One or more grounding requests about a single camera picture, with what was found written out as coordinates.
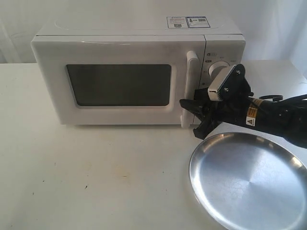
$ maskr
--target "metal plate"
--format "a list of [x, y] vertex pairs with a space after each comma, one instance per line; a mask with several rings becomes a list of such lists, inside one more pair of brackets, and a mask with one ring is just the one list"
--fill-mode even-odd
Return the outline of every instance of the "metal plate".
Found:
[[306, 167], [274, 142], [215, 135], [194, 150], [189, 176], [198, 201], [229, 230], [307, 229]]

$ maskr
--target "microwave dial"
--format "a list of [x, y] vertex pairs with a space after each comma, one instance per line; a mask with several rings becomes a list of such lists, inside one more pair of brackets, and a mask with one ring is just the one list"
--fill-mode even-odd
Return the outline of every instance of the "microwave dial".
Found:
[[225, 61], [217, 61], [213, 63], [209, 67], [209, 76], [211, 80], [214, 80], [215, 77], [219, 74], [219, 72], [226, 67], [229, 67], [229, 64]]

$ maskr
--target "microwave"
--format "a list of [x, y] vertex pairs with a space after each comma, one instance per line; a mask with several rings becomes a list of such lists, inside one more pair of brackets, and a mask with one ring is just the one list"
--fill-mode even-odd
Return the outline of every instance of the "microwave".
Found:
[[180, 107], [245, 39], [215, 0], [74, 0], [31, 46], [62, 124], [199, 124]]

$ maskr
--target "white table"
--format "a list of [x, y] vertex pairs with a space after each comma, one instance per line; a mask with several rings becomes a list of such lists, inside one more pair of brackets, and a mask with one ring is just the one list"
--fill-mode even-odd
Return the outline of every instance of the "white table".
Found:
[[[288, 61], [243, 63], [255, 96], [307, 93]], [[188, 162], [201, 140], [178, 126], [60, 125], [37, 64], [0, 65], [0, 229], [222, 230], [196, 202]], [[222, 124], [214, 132], [282, 138]]]

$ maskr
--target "white backdrop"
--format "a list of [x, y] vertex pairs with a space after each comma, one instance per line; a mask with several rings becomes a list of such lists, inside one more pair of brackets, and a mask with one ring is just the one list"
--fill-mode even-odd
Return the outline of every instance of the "white backdrop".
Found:
[[[35, 62], [30, 42], [64, 0], [1, 0], [0, 63]], [[307, 76], [307, 0], [219, 0], [241, 29], [244, 59], [290, 59]]]

